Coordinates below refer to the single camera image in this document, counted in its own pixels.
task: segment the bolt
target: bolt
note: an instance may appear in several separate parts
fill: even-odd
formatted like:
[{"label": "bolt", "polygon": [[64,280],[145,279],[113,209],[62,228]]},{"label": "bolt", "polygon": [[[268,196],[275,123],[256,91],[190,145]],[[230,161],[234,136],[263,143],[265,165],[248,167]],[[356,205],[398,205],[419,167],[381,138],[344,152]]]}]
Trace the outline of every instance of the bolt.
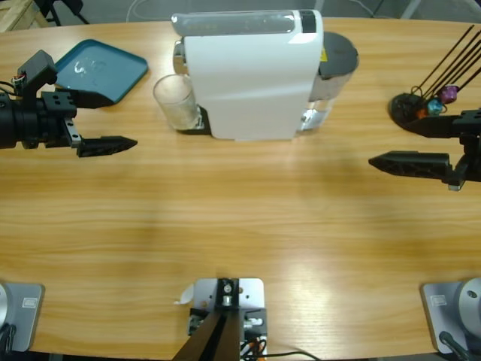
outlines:
[{"label": "bolt", "polygon": [[224,296],[222,300],[222,305],[226,307],[232,306],[232,296]]}]

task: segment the clear glass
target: clear glass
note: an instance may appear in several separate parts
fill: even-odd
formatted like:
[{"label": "clear glass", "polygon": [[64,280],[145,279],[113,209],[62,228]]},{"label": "clear glass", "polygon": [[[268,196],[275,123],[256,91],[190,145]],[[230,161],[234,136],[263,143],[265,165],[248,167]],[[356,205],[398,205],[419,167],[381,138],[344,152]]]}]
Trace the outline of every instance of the clear glass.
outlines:
[{"label": "clear glass", "polygon": [[192,91],[192,81],[185,74],[161,78],[153,87],[153,96],[174,129],[194,129],[200,114]]}]

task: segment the gray floor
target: gray floor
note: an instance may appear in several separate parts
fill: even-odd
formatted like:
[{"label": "gray floor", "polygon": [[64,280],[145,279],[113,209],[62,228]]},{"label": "gray floor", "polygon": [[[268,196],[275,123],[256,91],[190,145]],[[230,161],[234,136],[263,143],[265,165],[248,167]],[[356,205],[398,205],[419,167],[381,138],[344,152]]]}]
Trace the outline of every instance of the gray floor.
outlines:
[{"label": "gray floor", "polygon": [[[133,0],[83,0],[82,14],[91,23],[124,23]],[[362,0],[372,11],[381,0]],[[233,11],[280,8],[313,8],[315,0],[138,0],[132,8],[129,21],[169,20],[175,12]],[[398,18],[409,0],[384,0],[377,11],[378,17]],[[63,25],[81,22],[61,2],[56,9]],[[370,17],[370,14],[353,0],[325,0],[324,17]],[[481,7],[474,0],[422,0],[413,19],[449,20],[481,23]]]}]

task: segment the coffee machine lid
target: coffee machine lid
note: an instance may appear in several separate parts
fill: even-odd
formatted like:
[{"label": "coffee machine lid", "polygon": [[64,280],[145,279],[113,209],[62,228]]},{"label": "coffee machine lid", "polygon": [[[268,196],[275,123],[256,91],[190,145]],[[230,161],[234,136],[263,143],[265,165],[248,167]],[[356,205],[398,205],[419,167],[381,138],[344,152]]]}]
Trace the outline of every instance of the coffee machine lid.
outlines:
[{"label": "coffee machine lid", "polygon": [[335,32],[324,32],[324,50],[319,65],[322,79],[350,74],[358,63],[358,51],[348,38]]},{"label": "coffee machine lid", "polygon": [[285,34],[295,28],[292,11],[226,11],[172,15],[181,36]]}]

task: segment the teal tray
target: teal tray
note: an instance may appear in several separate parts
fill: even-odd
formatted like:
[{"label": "teal tray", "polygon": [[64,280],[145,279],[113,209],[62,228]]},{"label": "teal tray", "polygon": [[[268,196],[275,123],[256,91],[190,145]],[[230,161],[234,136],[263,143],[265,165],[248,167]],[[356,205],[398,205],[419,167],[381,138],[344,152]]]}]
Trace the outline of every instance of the teal tray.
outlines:
[{"label": "teal tray", "polygon": [[114,104],[147,72],[144,58],[93,39],[81,41],[57,63],[56,85],[102,94]]}]

